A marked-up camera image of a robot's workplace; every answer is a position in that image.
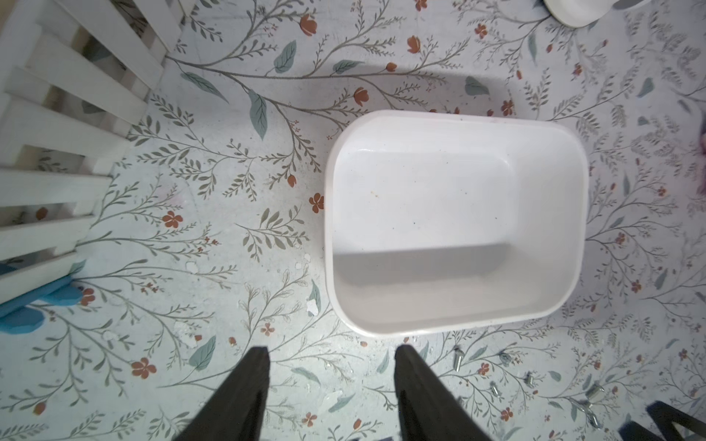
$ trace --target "floral vinyl flooring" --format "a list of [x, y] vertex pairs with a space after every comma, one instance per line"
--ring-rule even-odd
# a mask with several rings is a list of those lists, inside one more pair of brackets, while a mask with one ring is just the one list
[[[1, 340], [0, 440], [169, 439], [252, 346], [272, 361], [263, 439], [400, 439], [403, 342], [497, 440], [615, 440], [656, 399], [706, 419], [705, 16], [654, 0], [571, 30], [535, 0], [199, 0], [78, 244], [83, 300], [34, 303], [45, 324]], [[376, 109], [579, 134], [585, 256], [560, 310], [399, 341], [336, 318], [323, 167]], [[572, 401], [594, 382], [598, 430]]]

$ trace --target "green leaf print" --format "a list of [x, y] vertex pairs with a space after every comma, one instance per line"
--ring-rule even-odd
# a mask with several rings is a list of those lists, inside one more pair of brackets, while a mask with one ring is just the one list
[[209, 80], [206, 80], [205, 78], [196, 75], [194, 72], [183, 72], [181, 74], [181, 77], [184, 80], [190, 81], [191, 83], [195, 84], [196, 87], [198, 87], [199, 89], [208, 93], [213, 93], [215, 96], [221, 97], [223, 101], [228, 102], [228, 100], [225, 99], [221, 92], [219, 92], [218, 89], [216, 89], [216, 87], [211, 84]]
[[211, 362], [211, 357], [213, 356], [213, 350], [216, 347], [216, 336], [209, 338], [208, 342], [202, 347], [196, 349], [189, 359], [189, 365], [196, 368], [196, 370], [204, 370], [208, 367]]
[[250, 97], [251, 102], [250, 121], [253, 123], [253, 127], [260, 139], [265, 139], [265, 133], [267, 133], [267, 105], [265, 100], [252, 89], [248, 91], [248, 97]]
[[297, 41], [290, 42], [275, 59], [275, 72], [287, 72], [294, 64], [294, 55], [297, 54]]

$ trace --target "white wooden fence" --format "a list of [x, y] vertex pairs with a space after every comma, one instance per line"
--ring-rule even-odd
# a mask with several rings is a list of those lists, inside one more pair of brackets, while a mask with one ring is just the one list
[[[196, 0], [134, 0], [149, 26], [142, 38], [110, 0], [17, 0], [0, 33], [0, 208], [61, 204], [58, 215], [0, 227], [0, 260], [39, 252], [33, 265], [0, 276], [0, 303], [65, 276], [88, 232], [115, 161], [131, 144], [131, 124], [162, 76], [179, 23]], [[77, 51], [83, 27], [127, 67], [120, 82]], [[42, 106], [51, 86], [106, 111], [98, 127]], [[28, 170], [29, 145], [84, 156], [77, 174]]]

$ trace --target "white plastic tub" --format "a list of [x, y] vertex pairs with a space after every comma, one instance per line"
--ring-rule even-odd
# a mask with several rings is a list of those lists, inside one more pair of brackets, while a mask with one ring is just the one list
[[588, 165], [554, 123], [375, 111], [325, 172], [326, 288], [360, 334], [547, 315], [581, 268]]

